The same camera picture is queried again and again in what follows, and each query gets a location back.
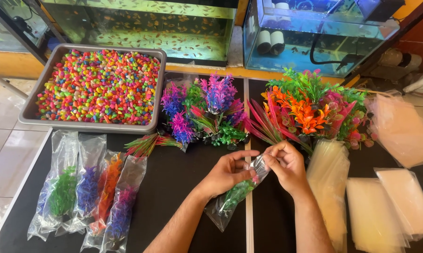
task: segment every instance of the aquarium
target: aquarium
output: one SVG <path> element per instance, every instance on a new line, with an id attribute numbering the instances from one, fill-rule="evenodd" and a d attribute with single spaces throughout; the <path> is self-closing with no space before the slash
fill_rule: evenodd
<path id="1" fill-rule="evenodd" d="M 225 67 L 238 1 L 191 2 L 42 0 L 73 43 L 162 49 L 168 62 Z"/>
<path id="2" fill-rule="evenodd" d="M 48 30 L 46 23 L 21 0 L 0 0 L 0 8 L 21 29 L 32 43 L 40 47 L 44 33 Z M 0 23 L 0 50 L 28 52 L 28 50 Z"/>
<path id="3" fill-rule="evenodd" d="M 248 69 L 320 69 L 343 78 L 399 28 L 392 19 L 364 22 L 353 0 L 251 0 L 244 62 Z"/>

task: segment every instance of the gray plastic tray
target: gray plastic tray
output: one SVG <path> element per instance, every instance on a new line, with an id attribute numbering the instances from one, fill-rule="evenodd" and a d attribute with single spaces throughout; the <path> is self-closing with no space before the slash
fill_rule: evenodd
<path id="1" fill-rule="evenodd" d="M 116 50 L 122 53 L 130 51 L 138 52 L 143 55 L 150 55 L 156 57 L 160 61 L 160 70 L 158 72 L 158 82 L 155 89 L 155 103 L 152 114 L 152 121 L 146 126 L 140 125 L 121 125 L 121 124 L 107 124 L 107 123 L 91 123 L 91 122 L 74 122 L 74 121 L 53 121 L 36 119 L 35 114 L 38 112 L 36 105 L 37 95 L 44 90 L 44 84 L 49 78 L 53 67 L 57 62 L 60 62 L 62 57 L 69 52 L 70 49 L 76 49 L 79 52 L 92 52 L 102 49 Z M 19 114 L 19 121 L 27 125 L 51 126 L 60 129 L 69 129 L 77 131 L 101 132 L 101 133 L 126 133 L 126 134 L 151 134 L 156 131 L 158 121 L 158 111 L 160 108 L 160 99 L 163 91 L 163 77 L 166 66 L 166 53 L 158 49 L 139 49 L 128 47 L 113 47 L 113 46 L 95 46 L 95 45 L 80 45 L 80 44 L 60 44 L 52 52 L 49 61 L 47 61 L 43 72 L 38 81 L 33 87 L 26 103 L 24 104 L 21 113 Z"/>

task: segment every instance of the colored aquarium pebble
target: colored aquarium pebble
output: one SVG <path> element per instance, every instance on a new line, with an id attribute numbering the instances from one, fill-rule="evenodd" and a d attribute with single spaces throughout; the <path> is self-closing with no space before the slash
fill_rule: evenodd
<path id="1" fill-rule="evenodd" d="M 73 49 L 53 67 L 38 94 L 37 118 L 147 125 L 152 120 L 160 62 L 138 52 L 80 53 Z"/>

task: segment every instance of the green water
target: green water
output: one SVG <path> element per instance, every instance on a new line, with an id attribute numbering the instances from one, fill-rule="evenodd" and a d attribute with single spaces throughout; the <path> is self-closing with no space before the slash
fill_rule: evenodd
<path id="1" fill-rule="evenodd" d="M 163 49 L 191 60 L 225 62 L 235 16 L 234 9 L 159 1 L 43 4 L 73 43 Z"/>

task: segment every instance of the human hand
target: human hand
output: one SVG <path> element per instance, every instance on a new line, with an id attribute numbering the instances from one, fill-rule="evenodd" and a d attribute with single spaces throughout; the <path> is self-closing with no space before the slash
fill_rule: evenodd
<path id="1" fill-rule="evenodd" d="M 242 170 L 248 163 L 240 159 L 259 154 L 258 150 L 240 150 L 221 157 L 195 189 L 201 196 L 210 200 L 230 190 L 237 183 L 251 179 L 256 175 L 255 171 L 253 169 Z"/>
<path id="2" fill-rule="evenodd" d="M 311 193 L 305 173 L 304 157 L 288 141 L 267 148 L 263 160 L 277 175 L 280 185 L 293 198 Z"/>

